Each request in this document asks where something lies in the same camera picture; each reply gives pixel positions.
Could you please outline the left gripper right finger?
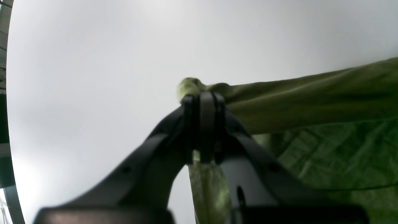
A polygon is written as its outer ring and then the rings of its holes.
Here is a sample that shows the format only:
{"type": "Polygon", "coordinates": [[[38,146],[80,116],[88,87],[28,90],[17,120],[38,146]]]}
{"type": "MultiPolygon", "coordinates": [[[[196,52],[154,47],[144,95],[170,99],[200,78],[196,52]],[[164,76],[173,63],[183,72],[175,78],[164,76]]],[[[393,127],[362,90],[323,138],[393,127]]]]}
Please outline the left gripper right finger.
{"type": "Polygon", "coordinates": [[[223,98],[199,96],[200,162],[224,174],[233,209],[227,224],[368,224],[364,209],[334,202],[297,180],[226,109],[223,98]]]}

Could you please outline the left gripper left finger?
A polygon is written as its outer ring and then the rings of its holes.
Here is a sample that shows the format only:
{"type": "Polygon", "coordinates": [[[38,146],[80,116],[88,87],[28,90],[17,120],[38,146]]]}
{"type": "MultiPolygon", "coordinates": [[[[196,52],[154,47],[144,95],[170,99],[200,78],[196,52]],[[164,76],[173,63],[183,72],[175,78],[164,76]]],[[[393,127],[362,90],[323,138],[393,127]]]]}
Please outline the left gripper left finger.
{"type": "Polygon", "coordinates": [[[174,224],[167,209],[175,177],[193,162],[195,97],[166,116],[142,145],[76,199],[43,208],[35,224],[174,224]]]}

